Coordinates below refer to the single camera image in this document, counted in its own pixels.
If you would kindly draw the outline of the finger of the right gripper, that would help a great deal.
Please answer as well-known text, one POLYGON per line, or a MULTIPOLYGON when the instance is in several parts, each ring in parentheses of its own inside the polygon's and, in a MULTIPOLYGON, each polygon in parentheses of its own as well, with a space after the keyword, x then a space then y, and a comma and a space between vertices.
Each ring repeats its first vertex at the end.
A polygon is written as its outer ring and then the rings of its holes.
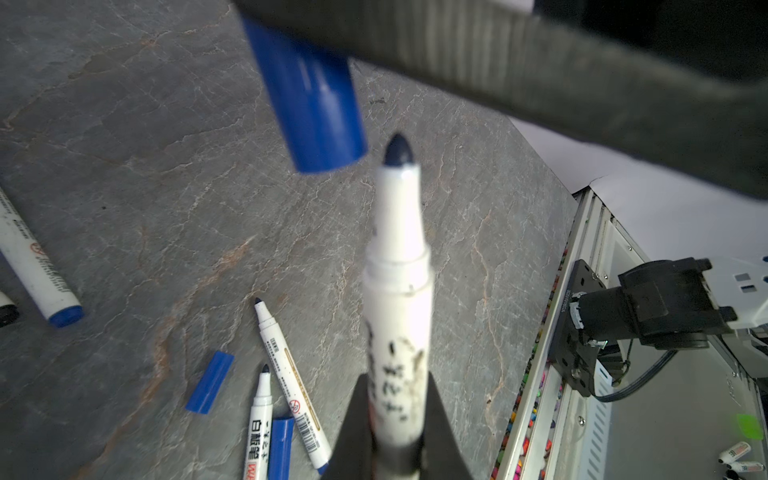
POLYGON ((767 194, 763 1, 240 1, 247 19, 699 180, 767 194))

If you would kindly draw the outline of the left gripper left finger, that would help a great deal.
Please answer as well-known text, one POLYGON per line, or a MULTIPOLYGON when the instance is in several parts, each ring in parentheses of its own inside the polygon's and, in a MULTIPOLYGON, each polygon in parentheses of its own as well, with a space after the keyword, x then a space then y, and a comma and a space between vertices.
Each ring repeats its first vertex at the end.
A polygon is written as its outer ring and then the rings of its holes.
POLYGON ((373 435, 369 419, 368 375, 354 386, 323 480, 371 480, 373 435))

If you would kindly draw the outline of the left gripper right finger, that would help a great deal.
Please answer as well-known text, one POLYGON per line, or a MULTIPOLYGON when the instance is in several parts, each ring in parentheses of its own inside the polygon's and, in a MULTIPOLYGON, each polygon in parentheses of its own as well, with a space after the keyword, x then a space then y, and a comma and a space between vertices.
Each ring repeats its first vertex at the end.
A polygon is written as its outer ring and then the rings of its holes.
POLYGON ((472 478, 457 445, 432 374, 428 377, 420 478, 435 480, 472 478))

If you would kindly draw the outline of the blue white marker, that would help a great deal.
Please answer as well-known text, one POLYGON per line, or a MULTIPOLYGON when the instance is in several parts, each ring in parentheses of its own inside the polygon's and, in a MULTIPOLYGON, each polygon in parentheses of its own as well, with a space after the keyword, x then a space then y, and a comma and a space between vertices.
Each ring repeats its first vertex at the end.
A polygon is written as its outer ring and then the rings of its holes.
POLYGON ((375 479, 420 475, 433 292, 421 168, 405 136, 396 133, 375 172, 372 236, 363 270, 375 479))
POLYGON ((250 408, 244 480, 265 480, 268 477, 273 405, 271 370, 265 364, 259 373, 256 393, 250 408))
POLYGON ((85 317, 79 299, 4 191, 1 191, 1 254, 51 325, 63 328, 85 317))
POLYGON ((279 323, 260 298, 254 300, 254 310, 261 338, 310 462, 313 468, 323 475, 331 459, 326 430, 320 424, 319 416, 312 405, 279 323))

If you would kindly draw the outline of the blue marker cap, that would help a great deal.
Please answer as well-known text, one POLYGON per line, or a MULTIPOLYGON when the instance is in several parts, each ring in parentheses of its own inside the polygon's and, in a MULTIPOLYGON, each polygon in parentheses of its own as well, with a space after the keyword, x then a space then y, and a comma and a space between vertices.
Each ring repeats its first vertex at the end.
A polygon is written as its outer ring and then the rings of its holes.
POLYGON ((233 362, 234 356, 229 353, 216 351, 213 354, 185 405, 187 411, 202 415, 210 413, 233 362))
POLYGON ((268 480, 289 480, 295 420, 293 417, 274 418, 268 465, 268 480))
POLYGON ((247 17, 242 23, 295 169, 330 172, 364 157, 348 60, 247 17))

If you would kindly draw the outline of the blue white marker bottom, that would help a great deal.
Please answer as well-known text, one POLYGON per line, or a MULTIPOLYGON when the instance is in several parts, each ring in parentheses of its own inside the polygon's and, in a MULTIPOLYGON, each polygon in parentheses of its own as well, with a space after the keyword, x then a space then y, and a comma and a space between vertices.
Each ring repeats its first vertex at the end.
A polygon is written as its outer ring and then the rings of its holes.
POLYGON ((433 292, 421 168, 405 136, 396 133, 375 172, 372 236, 363 270, 375 479, 420 475, 433 292))

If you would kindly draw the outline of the black white marker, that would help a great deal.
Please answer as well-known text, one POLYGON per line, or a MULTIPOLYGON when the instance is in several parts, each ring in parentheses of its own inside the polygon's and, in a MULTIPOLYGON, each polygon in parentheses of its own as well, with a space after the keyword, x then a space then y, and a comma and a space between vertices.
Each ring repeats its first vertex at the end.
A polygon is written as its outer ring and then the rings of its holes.
POLYGON ((19 317, 17 305, 4 292, 0 292, 0 327, 11 325, 19 317))

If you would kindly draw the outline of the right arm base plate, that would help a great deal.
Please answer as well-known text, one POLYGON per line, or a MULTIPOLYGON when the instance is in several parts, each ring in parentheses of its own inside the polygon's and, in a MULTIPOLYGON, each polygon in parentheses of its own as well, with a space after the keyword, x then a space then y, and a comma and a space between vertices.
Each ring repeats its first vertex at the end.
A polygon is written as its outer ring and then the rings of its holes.
POLYGON ((611 384, 626 372, 618 343, 625 331, 618 289, 608 289, 587 262, 579 259, 558 309, 548 360, 566 383, 584 397, 595 381, 611 384))

